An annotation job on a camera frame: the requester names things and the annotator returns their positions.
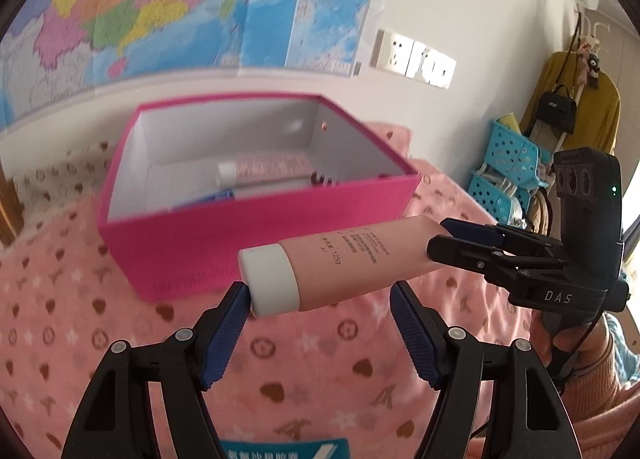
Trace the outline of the pink sweater right forearm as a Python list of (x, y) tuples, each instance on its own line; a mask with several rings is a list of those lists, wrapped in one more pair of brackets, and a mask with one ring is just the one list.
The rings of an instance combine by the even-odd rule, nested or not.
[(574, 373), (562, 398), (583, 458), (612, 458), (639, 416), (639, 382), (620, 382), (612, 337), (599, 361)]

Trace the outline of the person's right hand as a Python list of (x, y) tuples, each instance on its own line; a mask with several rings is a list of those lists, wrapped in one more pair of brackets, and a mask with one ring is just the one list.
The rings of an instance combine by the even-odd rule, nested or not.
[(552, 361), (552, 349), (559, 349), (563, 352), (570, 352), (577, 343), (577, 357), (574, 369), (582, 371), (595, 364), (606, 354), (610, 336), (608, 326), (601, 316), (592, 329), (590, 325), (565, 329), (552, 337), (544, 328), (542, 323), (542, 313), (532, 312), (532, 323), (530, 324), (529, 341), (537, 352), (542, 364), (548, 366)]

